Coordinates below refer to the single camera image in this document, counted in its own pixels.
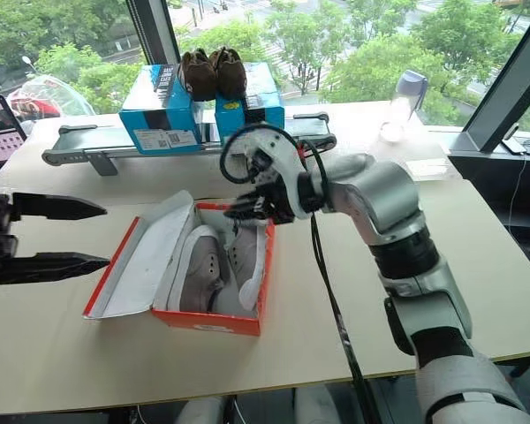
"red box edge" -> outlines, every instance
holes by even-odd
[[[88,317],[90,315],[90,311],[92,311],[92,308],[95,305],[96,300],[98,299],[98,296],[100,296],[100,292],[102,291],[102,288],[106,284],[106,280],[108,280],[108,276],[110,275],[110,272],[112,272],[112,268],[114,267],[114,264],[116,263],[117,258],[119,258],[120,254],[122,254],[122,251],[124,250],[127,240],[132,236],[133,231],[135,230],[135,227],[137,227],[139,221],[140,221],[140,218],[138,216],[133,218],[132,223],[130,224],[127,231],[125,232],[124,238],[122,238],[122,241],[120,241],[120,244],[118,245],[116,252],[112,256],[112,259],[110,259],[110,264],[108,264],[108,267],[102,273],[102,277],[100,278],[100,281],[96,285],[95,290],[92,292],[92,295],[90,296],[90,299],[88,300],[88,303],[85,306],[85,310],[82,311],[82,314],[84,316]]]

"shoe box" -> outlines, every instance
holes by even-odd
[[[252,316],[167,310],[179,257],[188,234],[205,223],[226,238],[235,237],[235,223],[223,215],[227,208],[225,203],[196,203],[188,192],[181,191],[141,216],[136,216],[110,265],[104,270],[83,316],[100,320],[150,310],[171,327],[259,336],[275,237],[272,223],[267,224],[264,231],[267,241],[262,253],[264,265],[261,288]]]
[[[119,112],[125,129],[143,155],[196,151],[201,148],[203,105],[193,102],[173,64],[141,67]]]
[[[266,63],[244,63],[247,75],[246,96],[241,100],[226,100],[216,94],[216,124],[220,140],[246,124],[267,122],[284,129],[284,107],[281,95]]]

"window frame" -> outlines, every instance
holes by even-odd
[[[177,39],[165,0],[125,0],[148,64],[178,64]]]

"sneaker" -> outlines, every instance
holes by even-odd
[[[187,51],[178,66],[178,80],[195,102],[216,98],[216,71],[203,49]]]
[[[210,63],[217,76],[218,91],[227,100],[238,100],[246,95],[246,68],[234,49],[222,47],[210,55]]]
[[[208,312],[222,287],[218,236],[209,225],[201,225],[185,240],[167,309]]]
[[[239,289],[239,303],[247,310],[255,308],[259,297],[267,236],[265,227],[239,227],[228,249],[228,259]]]

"blue box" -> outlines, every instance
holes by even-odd
[[[264,121],[284,129],[283,100],[269,66],[266,63],[247,63],[244,67],[247,75],[246,97],[232,101],[216,95],[215,116],[222,143],[246,124]]]
[[[172,64],[141,67],[120,119],[143,155],[200,150],[203,107],[193,102]]]

